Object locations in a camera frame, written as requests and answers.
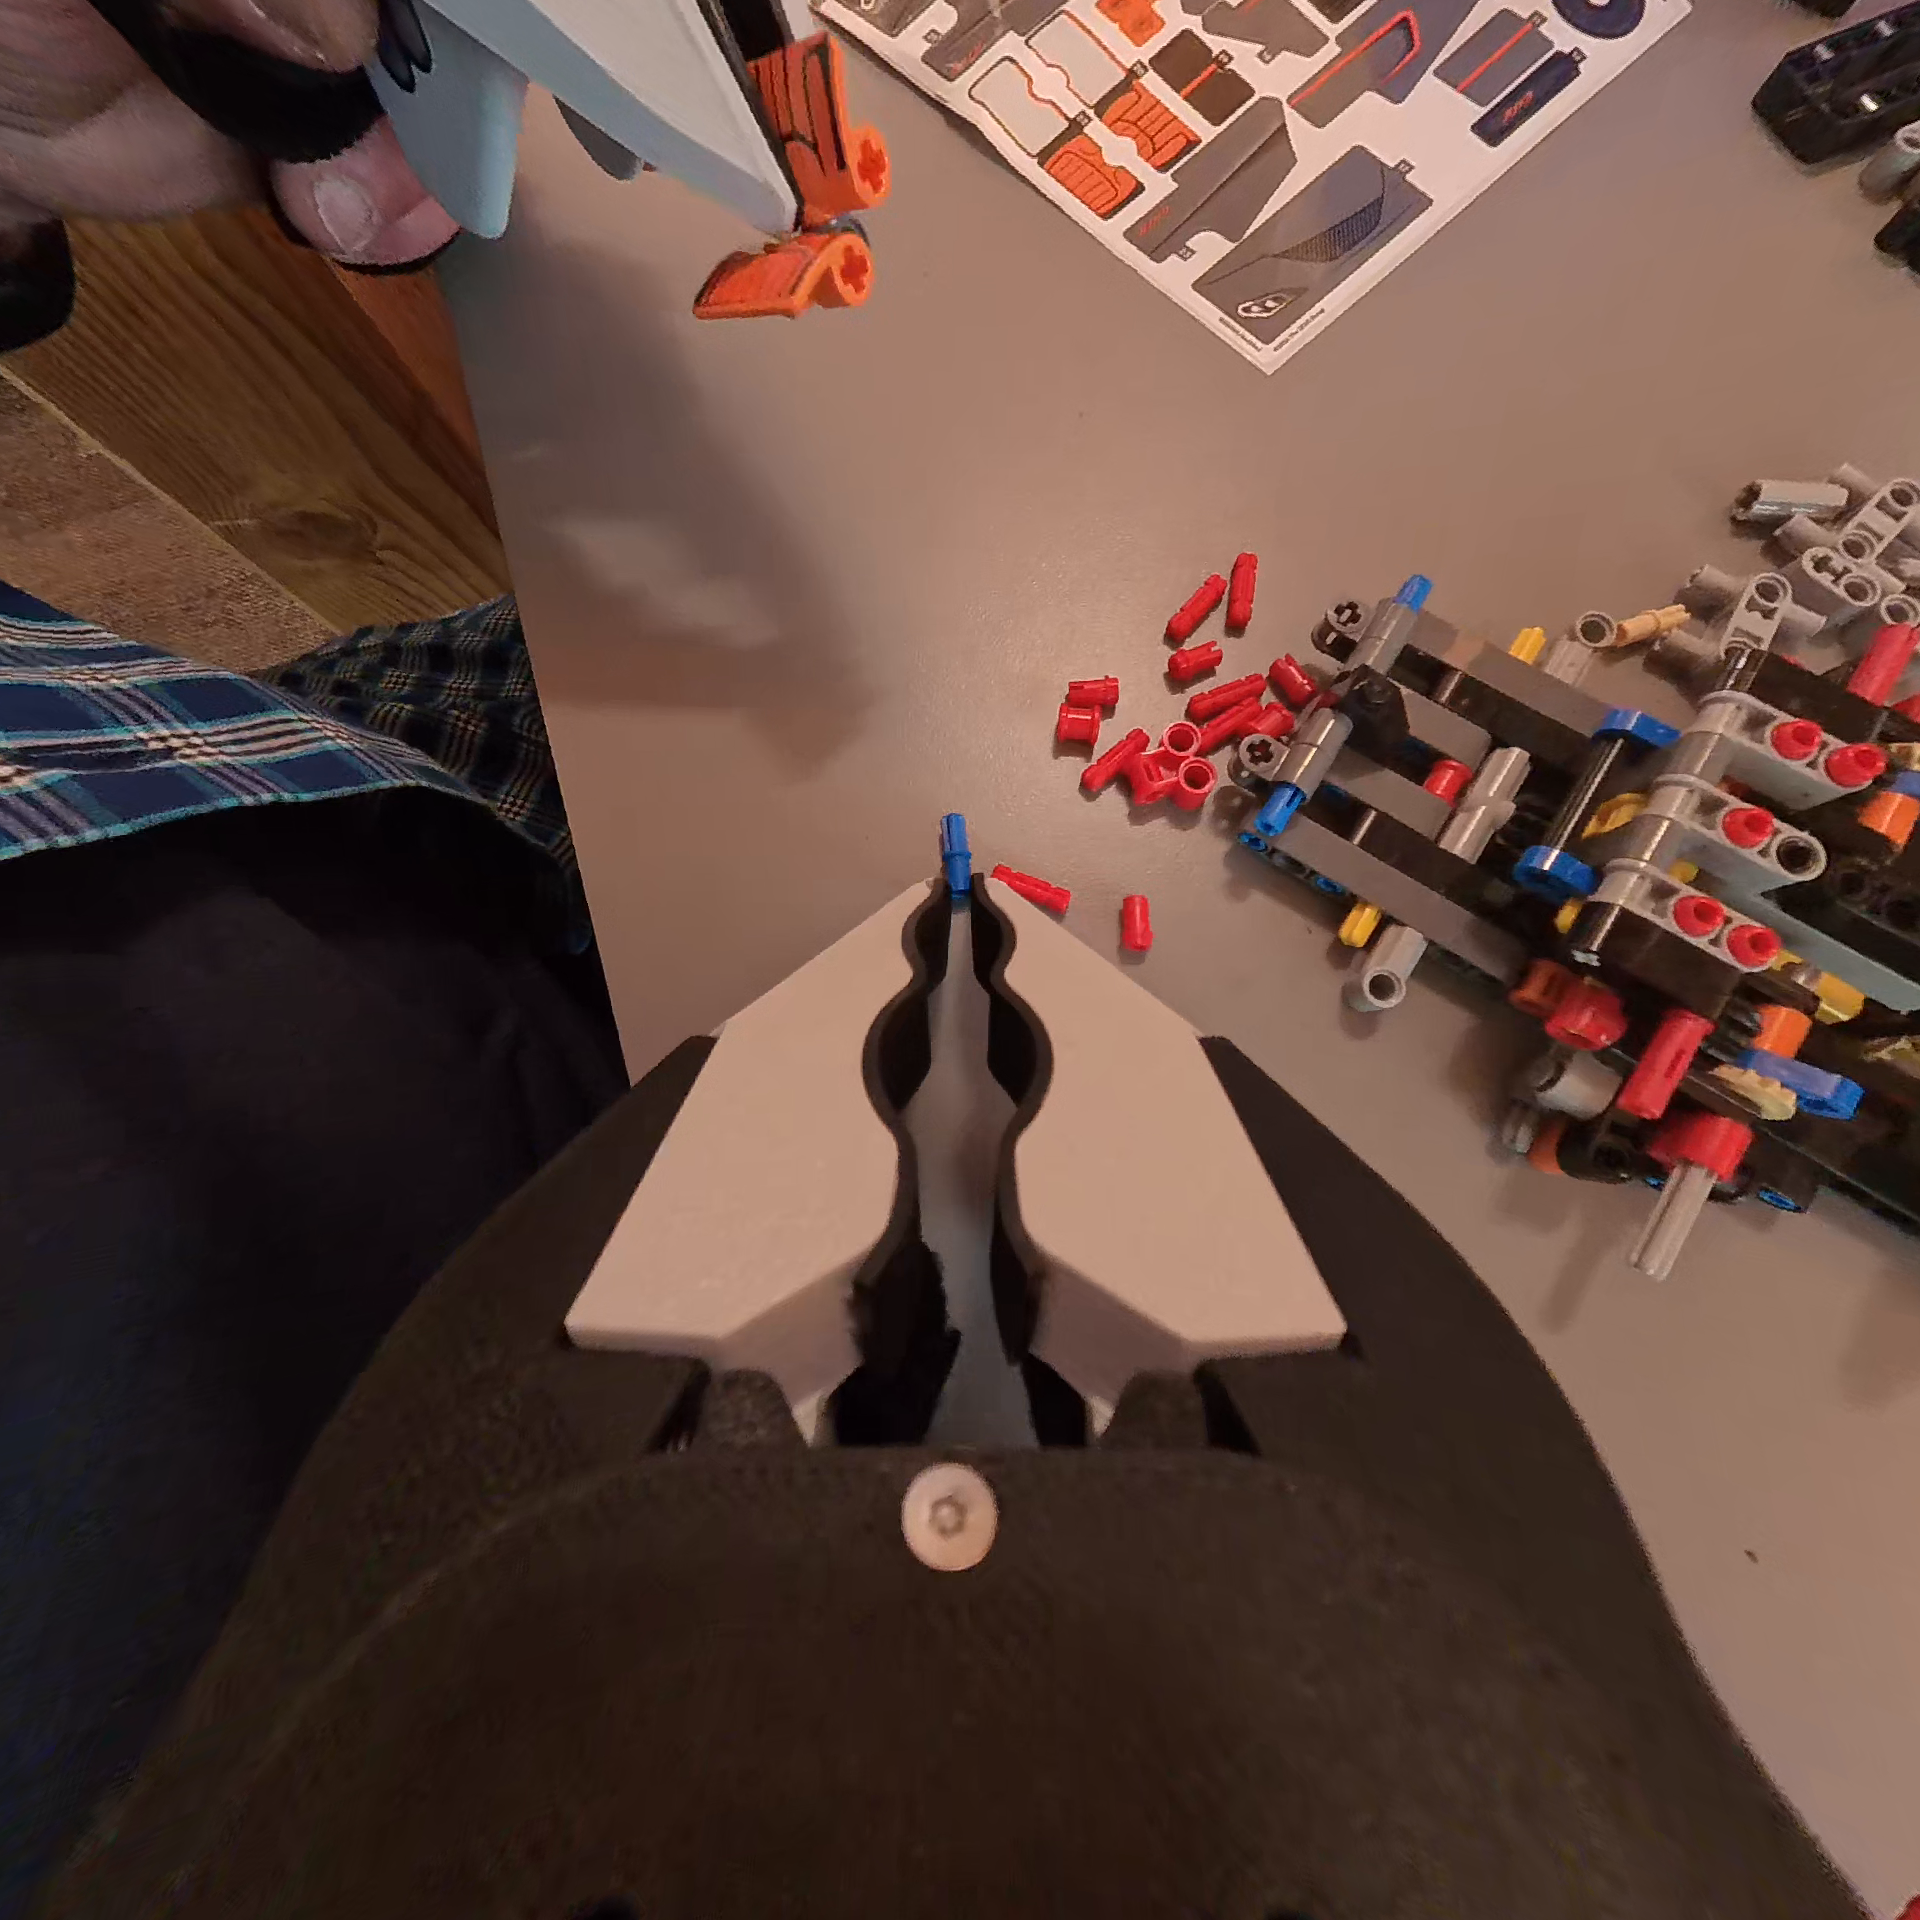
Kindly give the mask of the blue plaid shirt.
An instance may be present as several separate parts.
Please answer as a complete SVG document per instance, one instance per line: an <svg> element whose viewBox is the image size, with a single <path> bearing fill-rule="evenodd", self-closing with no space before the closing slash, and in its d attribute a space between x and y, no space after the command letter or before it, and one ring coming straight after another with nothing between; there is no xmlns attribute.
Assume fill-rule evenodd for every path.
<svg viewBox="0 0 1920 1920"><path fill-rule="evenodd" d="M514 595L330 636L246 674L2 587L2 851L20 860L276 804L437 797L534 865L565 952L594 943Z"/></svg>

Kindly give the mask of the lego sticker sheet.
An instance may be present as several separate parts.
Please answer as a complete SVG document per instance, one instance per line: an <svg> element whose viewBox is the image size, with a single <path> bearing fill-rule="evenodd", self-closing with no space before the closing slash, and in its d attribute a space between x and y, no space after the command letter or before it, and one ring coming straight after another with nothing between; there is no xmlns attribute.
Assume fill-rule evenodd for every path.
<svg viewBox="0 0 1920 1920"><path fill-rule="evenodd" d="M851 3L816 13L1273 372L1685 3Z"/></svg>

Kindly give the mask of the pile of red lego pins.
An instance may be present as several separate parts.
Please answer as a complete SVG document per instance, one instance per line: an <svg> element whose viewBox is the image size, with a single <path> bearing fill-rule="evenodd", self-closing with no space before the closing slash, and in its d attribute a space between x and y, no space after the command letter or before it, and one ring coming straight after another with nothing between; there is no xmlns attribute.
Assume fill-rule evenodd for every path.
<svg viewBox="0 0 1920 1920"><path fill-rule="evenodd" d="M1194 819L1227 784L1232 749L1289 742L1316 679L1293 658L1245 651L1260 581L1259 550L1236 550L1164 611L1146 667L1068 679L1050 746L1085 802Z"/></svg>

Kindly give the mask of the brown woven rug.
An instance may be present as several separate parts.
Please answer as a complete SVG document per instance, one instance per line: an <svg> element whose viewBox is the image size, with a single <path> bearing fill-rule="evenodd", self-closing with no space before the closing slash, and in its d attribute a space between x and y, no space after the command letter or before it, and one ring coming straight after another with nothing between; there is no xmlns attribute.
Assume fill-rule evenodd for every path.
<svg viewBox="0 0 1920 1920"><path fill-rule="evenodd" d="M242 672L330 635L12 379L2 381L2 576L120 636Z"/></svg>

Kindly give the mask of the lego car chassis model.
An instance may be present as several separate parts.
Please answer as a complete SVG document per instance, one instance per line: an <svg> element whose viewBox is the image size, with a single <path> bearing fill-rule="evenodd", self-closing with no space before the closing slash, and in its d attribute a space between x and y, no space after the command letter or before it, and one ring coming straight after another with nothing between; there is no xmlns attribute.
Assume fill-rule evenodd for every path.
<svg viewBox="0 0 1920 1920"><path fill-rule="evenodd" d="M1349 1011L1432 963L1530 1021L1500 1140L1650 1187L1644 1277L1711 1206L1837 1193L1916 1234L1916 624L1827 674L1626 655L1566 685L1548 636L1460 636L1428 588L1331 607L1289 742L1227 761L1240 847L1347 909Z"/></svg>

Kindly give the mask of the black lego frame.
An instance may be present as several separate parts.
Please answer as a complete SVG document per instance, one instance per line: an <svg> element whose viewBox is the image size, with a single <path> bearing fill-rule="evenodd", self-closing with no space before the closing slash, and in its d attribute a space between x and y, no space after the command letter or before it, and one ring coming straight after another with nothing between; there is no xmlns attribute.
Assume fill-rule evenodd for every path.
<svg viewBox="0 0 1920 1920"><path fill-rule="evenodd" d="M1750 97L1764 132L1803 166L1864 157L1917 118L1917 3L1796 46Z"/></svg>

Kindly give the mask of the dark trousers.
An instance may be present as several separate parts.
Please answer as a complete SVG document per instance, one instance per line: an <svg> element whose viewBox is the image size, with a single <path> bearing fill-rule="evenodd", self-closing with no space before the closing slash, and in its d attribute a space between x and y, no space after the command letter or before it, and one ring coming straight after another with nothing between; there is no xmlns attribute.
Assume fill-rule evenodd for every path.
<svg viewBox="0 0 1920 1920"><path fill-rule="evenodd" d="M624 1090L557 871L399 788L5 860L2 1907L396 1317Z"/></svg>

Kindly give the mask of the orange lego seat piece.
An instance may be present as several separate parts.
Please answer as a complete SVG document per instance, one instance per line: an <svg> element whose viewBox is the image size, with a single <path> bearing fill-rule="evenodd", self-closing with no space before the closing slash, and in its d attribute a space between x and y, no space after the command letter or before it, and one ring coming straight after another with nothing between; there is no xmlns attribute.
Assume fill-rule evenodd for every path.
<svg viewBox="0 0 1920 1920"><path fill-rule="evenodd" d="M741 320L860 308L875 285L860 214L881 205L893 184L885 139L877 127L846 116L843 55L826 31L750 61L749 72L795 184L798 224L757 250L726 255L692 314Z"/></svg>

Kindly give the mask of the person's left hand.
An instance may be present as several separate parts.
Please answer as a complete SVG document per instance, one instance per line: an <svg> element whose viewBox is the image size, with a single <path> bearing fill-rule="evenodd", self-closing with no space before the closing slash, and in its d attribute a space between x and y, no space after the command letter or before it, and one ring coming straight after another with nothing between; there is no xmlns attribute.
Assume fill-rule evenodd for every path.
<svg viewBox="0 0 1920 1920"><path fill-rule="evenodd" d="M94 6L2 6L5 261L55 221L152 222L265 199L352 269L401 269L459 233L384 118L337 157L256 157L180 102Z"/></svg>

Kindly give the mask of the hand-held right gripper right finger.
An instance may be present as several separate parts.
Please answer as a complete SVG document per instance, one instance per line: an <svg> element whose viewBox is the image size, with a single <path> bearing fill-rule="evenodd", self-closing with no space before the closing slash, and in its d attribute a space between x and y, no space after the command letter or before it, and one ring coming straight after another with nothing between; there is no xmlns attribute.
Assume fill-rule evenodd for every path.
<svg viewBox="0 0 1920 1920"><path fill-rule="evenodd" d="M994 1302L1038 1438L1143 1374L1337 1350L1347 1317L1203 1035L1008 883L973 884L996 1154Z"/></svg>

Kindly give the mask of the pile of grey lego connectors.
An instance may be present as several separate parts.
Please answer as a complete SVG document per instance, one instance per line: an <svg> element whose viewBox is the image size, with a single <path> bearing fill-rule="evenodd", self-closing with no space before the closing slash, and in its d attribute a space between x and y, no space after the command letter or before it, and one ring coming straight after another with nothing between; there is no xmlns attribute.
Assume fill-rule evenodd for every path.
<svg viewBox="0 0 1920 1920"><path fill-rule="evenodd" d="M1596 659L1637 658L1678 685L1704 688L1728 651L1784 651L1788 641L1861 624L1916 624L1917 481L1841 466L1818 481L1759 477L1730 505L1759 538L1748 574L1692 572L1674 605L1687 624L1654 645L1610 650L1616 617L1591 611L1542 646L1536 669L1580 685Z"/></svg>

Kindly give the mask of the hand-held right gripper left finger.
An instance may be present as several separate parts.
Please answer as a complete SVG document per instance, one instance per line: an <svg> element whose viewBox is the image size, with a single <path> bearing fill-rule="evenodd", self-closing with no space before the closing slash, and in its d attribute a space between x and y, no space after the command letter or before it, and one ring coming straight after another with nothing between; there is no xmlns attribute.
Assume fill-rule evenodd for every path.
<svg viewBox="0 0 1920 1920"><path fill-rule="evenodd" d="M904 1109L947 973L908 886L726 1021L565 1313L579 1350L770 1378L843 1440L924 1435L958 1351Z"/></svg>

